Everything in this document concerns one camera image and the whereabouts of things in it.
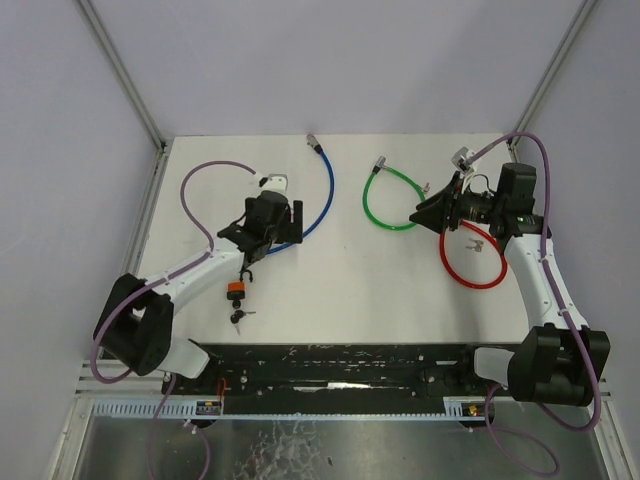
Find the red cable lock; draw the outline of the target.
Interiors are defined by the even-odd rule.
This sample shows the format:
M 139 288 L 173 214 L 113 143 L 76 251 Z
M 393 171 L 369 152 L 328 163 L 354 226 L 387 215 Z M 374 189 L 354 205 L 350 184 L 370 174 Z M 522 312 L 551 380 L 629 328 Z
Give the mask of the red cable lock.
M 481 252 L 466 248 L 471 244 L 470 238 L 484 242 Z M 493 289 L 508 273 L 507 261 L 499 252 L 497 242 L 485 228 L 470 222 L 463 222 L 458 230 L 440 235 L 439 255 L 450 277 L 468 289 Z

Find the red lock silver keys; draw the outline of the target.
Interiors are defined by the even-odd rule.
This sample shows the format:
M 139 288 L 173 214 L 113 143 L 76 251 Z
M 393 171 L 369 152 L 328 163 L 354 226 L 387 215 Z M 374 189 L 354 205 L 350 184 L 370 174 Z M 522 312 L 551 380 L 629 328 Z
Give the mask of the red lock silver keys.
M 481 252 L 483 250 L 484 242 L 482 240 L 470 238 L 469 241 L 471 244 L 466 246 L 467 249 L 474 252 Z

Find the orange black padlock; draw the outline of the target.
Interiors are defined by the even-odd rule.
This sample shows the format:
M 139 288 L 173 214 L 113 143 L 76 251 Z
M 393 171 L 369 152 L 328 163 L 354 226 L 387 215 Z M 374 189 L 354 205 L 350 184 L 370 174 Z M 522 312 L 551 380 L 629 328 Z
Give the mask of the orange black padlock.
M 230 282 L 227 286 L 226 299 L 231 302 L 234 309 L 240 309 L 242 301 L 246 298 L 245 276 L 248 277 L 249 283 L 254 281 L 253 272 L 249 269 L 242 269 L 239 273 L 239 279 Z

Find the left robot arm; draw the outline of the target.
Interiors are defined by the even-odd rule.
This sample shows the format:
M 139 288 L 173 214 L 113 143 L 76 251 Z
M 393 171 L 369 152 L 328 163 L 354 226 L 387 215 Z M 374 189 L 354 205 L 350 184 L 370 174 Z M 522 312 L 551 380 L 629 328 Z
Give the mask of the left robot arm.
M 300 244 L 302 239 L 303 202 L 265 190 L 247 198 L 243 216 L 219 231 L 202 252 L 146 279 L 121 276 L 96 325 L 92 354 L 104 349 L 127 370 L 107 378 L 92 359 L 96 379 L 115 383 L 130 373 L 142 377 L 156 370 L 189 379 L 200 376 L 210 355 L 195 341 L 173 334 L 176 314 L 209 288 L 247 271 L 274 244 Z

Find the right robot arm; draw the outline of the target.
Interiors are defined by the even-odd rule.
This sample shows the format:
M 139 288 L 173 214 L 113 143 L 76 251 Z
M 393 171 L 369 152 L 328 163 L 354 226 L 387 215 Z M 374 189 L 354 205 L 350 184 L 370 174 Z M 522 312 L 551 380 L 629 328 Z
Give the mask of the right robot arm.
M 536 179 L 534 167 L 506 163 L 495 192 L 474 193 L 455 173 L 409 219 L 437 234 L 465 221 L 488 225 L 515 275 L 530 331 L 512 351 L 476 348 L 475 375 L 505 386 L 517 401 L 588 406 L 596 398 L 610 341 L 588 326 L 564 286 L 544 218 L 533 211 Z

